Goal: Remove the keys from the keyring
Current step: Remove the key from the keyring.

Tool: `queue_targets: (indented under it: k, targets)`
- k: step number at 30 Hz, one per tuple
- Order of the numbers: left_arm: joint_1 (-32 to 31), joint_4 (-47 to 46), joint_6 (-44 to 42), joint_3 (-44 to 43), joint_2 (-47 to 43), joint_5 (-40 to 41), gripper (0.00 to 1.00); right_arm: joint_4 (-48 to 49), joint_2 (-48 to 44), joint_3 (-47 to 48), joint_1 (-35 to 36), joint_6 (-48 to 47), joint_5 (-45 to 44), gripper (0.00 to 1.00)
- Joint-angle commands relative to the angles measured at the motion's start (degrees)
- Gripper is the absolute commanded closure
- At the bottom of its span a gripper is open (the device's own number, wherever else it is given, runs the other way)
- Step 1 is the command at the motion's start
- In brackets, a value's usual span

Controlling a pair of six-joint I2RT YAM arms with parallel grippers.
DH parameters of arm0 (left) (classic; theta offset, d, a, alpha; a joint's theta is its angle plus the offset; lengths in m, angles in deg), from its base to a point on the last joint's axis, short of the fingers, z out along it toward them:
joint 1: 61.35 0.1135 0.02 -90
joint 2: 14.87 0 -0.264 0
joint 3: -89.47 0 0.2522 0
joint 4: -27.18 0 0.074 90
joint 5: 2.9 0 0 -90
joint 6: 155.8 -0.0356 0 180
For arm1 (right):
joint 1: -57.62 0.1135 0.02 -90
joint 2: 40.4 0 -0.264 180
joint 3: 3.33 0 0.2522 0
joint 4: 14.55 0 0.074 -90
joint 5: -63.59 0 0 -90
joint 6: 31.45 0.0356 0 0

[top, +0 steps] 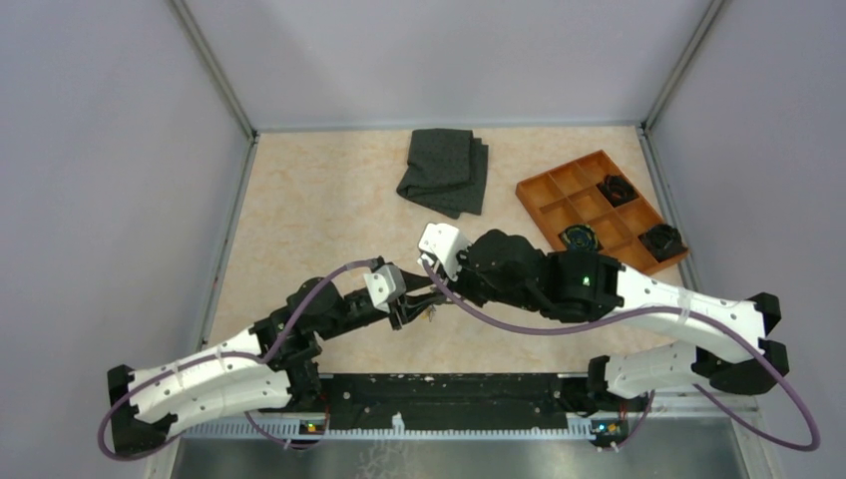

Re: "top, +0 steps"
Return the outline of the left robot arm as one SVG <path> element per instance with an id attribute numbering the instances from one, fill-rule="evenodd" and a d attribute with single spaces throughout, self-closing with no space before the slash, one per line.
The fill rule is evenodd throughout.
<path id="1" fill-rule="evenodd" d="M 115 366 L 107 373 L 111 408 L 98 444 L 113 459 L 135 460 L 218 418 L 323 412 L 318 342 L 381 320 L 398 330 L 441 299 L 430 286 L 415 274 L 373 272 L 364 287 L 342 294 L 331 278 L 314 277 L 282 308 L 206 350 L 148 369 Z"/>

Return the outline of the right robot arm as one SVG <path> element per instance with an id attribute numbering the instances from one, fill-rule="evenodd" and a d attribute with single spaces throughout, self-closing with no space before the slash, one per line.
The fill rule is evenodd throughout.
<path id="1" fill-rule="evenodd" d="M 728 300 L 660 282 L 595 251 L 545 253 L 525 238 L 492 230 L 451 256 L 449 286 L 482 306 L 504 303 L 564 324 L 621 322 L 672 338 L 671 344 L 591 359 L 585 396 L 599 411 L 625 398 L 687 384 L 759 395 L 786 375 L 784 344 L 768 339 L 781 319 L 777 296 Z"/>

